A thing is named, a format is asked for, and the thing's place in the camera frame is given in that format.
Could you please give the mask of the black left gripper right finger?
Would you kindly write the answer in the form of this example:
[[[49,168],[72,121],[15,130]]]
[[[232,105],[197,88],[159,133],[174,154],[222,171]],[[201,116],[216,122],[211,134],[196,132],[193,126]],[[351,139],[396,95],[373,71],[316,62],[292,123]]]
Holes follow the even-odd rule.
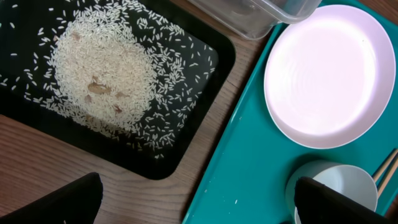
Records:
[[[309,177],[295,184],[294,204],[302,224],[391,224],[366,208]]]

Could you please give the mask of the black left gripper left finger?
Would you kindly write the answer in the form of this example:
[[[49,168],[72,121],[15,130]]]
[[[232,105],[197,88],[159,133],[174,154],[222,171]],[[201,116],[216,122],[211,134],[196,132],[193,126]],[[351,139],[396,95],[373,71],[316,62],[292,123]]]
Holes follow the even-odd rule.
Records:
[[[1,217],[1,223],[92,224],[103,199],[103,184],[96,172]]]

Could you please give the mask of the grey-green bowl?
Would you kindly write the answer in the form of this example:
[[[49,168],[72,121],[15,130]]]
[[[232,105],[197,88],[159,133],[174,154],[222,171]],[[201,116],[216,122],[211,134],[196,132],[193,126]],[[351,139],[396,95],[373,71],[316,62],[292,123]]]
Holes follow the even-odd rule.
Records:
[[[348,164],[317,160],[299,167],[287,182],[285,200],[294,223],[300,223],[294,195],[296,181],[302,176],[311,177],[372,211],[377,208],[377,187],[365,170]]]

